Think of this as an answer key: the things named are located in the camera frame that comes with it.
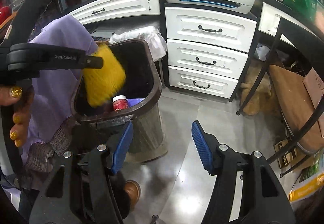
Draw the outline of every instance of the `plastic bag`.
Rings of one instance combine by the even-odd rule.
[[[289,201],[295,209],[299,206],[300,201],[310,197],[324,185],[323,151],[317,153],[315,159],[316,156],[318,156],[316,163],[302,170],[289,193]]]
[[[265,61],[270,49],[266,45],[258,43],[257,49],[255,50],[255,57],[259,60]]]
[[[158,29],[154,26],[134,29],[124,32],[120,35],[114,34],[111,36],[109,43],[124,41],[127,39],[143,39],[148,43],[150,52],[154,61],[158,61],[166,54],[166,41],[162,38]]]

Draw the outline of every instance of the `yellow brush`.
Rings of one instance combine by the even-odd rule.
[[[101,69],[84,69],[84,82],[88,103],[92,107],[100,106],[117,93],[125,83],[123,67],[106,44],[92,54],[103,59]]]

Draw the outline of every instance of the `hand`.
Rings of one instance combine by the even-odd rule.
[[[14,104],[12,120],[15,125],[10,130],[10,138],[17,147],[27,140],[28,125],[30,121],[29,108],[34,99],[34,88],[30,87],[22,94],[22,88],[17,86],[0,86],[0,106]]]

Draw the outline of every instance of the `metal chair frame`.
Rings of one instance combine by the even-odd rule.
[[[251,90],[248,93],[246,99],[240,106],[239,110],[236,112],[237,115],[241,114],[242,110],[250,101],[251,97],[253,96],[257,87],[259,86],[276,52],[282,34],[288,40],[290,40],[292,44],[294,44],[296,49],[308,60],[308,62],[315,69],[319,77],[324,81],[324,42],[320,40],[317,36],[312,34],[311,32],[305,30],[304,28],[288,21],[285,18],[281,18],[277,28],[276,36],[274,38],[274,42],[268,53],[266,61],[260,73],[258,74],[258,77],[256,78],[254,84],[252,85]],[[308,121],[303,125],[303,127],[298,132],[293,133],[291,141],[288,142],[288,144],[286,144],[278,152],[276,152],[274,155],[272,155],[270,158],[267,159],[269,164],[271,164],[272,162],[276,161],[279,157],[289,153],[292,149],[294,149],[296,145],[298,145],[298,142],[304,137],[304,135],[310,130],[310,128],[319,119],[323,111],[324,111],[324,97],[322,96],[318,106],[315,108],[315,111],[308,119]],[[310,155],[307,154],[301,161],[299,161],[289,170],[287,170],[283,174],[280,174],[280,177],[283,177],[287,173],[297,168],[299,165],[305,162],[309,156]]]

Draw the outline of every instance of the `red jar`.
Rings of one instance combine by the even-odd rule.
[[[127,109],[129,107],[126,96],[118,95],[112,99],[112,108],[114,111]]]

